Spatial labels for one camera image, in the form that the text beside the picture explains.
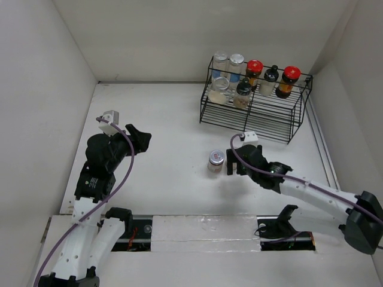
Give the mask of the black cap spice bottle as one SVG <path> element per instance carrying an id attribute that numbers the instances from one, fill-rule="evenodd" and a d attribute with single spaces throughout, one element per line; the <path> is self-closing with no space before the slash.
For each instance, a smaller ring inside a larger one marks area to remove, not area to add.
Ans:
<path id="1" fill-rule="evenodd" d="M 245 109 L 250 101 L 252 85 L 247 77 L 242 79 L 237 85 L 233 98 L 233 105 L 237 108 Z"/>

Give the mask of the clear glass jar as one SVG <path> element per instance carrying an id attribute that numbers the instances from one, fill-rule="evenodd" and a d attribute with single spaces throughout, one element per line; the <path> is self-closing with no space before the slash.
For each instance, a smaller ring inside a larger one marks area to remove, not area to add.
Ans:
<path id="1" fill-rule="evenodd" d="M 232 96 L 229 88 L 229 80 L 225 77 L 217 77 L 213 80 L 208 90 L 208 99 L 219 105 L 227 104 Z"/>

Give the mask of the black cap white powder bottle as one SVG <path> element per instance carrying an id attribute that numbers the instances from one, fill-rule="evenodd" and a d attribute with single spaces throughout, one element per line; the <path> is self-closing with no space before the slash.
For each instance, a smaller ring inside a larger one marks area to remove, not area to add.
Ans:
<path id="1" fill-rule="evenodd" d="M 271 66 L 264 72 L 263 80 L 260 82 L 259 92 L 263 96 L 270 96 L 278 81 L 279 72 L 277 65 Z"/>

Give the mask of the tall jar blue label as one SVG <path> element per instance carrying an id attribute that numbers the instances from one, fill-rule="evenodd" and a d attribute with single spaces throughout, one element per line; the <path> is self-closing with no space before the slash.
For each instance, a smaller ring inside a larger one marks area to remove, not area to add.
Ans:
<path id="1" fill-rule="evenodd" d="M 238 53 L 232 54 L 229 59 L 229 88 L 235 89 L 239 83 L 244 63 L 244 56 Z"/>
<path id="2" fill-rule="evenodd" d="M 218 77 L 225 77 L 228 54 L 225 51 L 216 51 L 212 61 L 211 81 Z"/>

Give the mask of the red lid dark sauce jar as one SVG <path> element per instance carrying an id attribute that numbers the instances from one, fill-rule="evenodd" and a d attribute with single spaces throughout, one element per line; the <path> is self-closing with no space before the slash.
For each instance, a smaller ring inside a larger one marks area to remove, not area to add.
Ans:
<path id="1" fill-rule="evenodd" d="M 250 60 L 247 63 L 245 74 L 249 79 L 249 83 L 251 84 L 252 91 L 256 90 L 257 83 L 259 80 L 259 76 L 263 71 L 263 64 L 259 60 Z"/>

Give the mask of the red lid sauce jar front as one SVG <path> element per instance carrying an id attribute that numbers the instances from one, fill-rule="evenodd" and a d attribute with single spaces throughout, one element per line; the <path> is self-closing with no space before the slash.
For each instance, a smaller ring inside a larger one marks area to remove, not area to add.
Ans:
<path id="1" fill-rule="evenodd" d="M 275 94 L 277 97 L 286 99 L 290 96 L 293 86 L 301 76 L 301 71 L 296 66 L 287 66 L 282 74 L 281 81 L 279 82 Z"/>

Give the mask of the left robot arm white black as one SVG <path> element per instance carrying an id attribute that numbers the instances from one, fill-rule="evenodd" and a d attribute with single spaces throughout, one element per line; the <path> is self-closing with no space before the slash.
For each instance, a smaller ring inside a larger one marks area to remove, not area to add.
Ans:
<path id="1" fill-rule="evenodd" d="M 99 286 L 101 267 L 117 240 L 134 234 L 131 210 L 106 203 L 127 181 L 114 172 L 129 157 L 148 150 L 152 135 L 132 124 L 120 129 L 100 119 L 100 134 L 87 141 L 86 162 L 75 189 L 71 226 L 38 270 L 34 286 Z"/>

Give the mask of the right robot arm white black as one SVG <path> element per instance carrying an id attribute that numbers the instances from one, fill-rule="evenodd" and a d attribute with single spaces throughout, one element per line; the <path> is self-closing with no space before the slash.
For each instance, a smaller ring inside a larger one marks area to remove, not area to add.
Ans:
<path id="1" fill-rule="evenodd" d="M 347 193 L 297 176 L 290 166 L 267 161 L 260 145 L 230 147 L 226 156 L 228 175 L 247 175 L 266 190 L 294 197 L 319 209 L 316 213 L 296 204 L 286 205 L 257 229 L 268 244 L 281 245 L 302 233 L 315 232 L 344 239 L 363 254 L 373 255 L 380 249 L 382 206 L 374 194 Z"/>

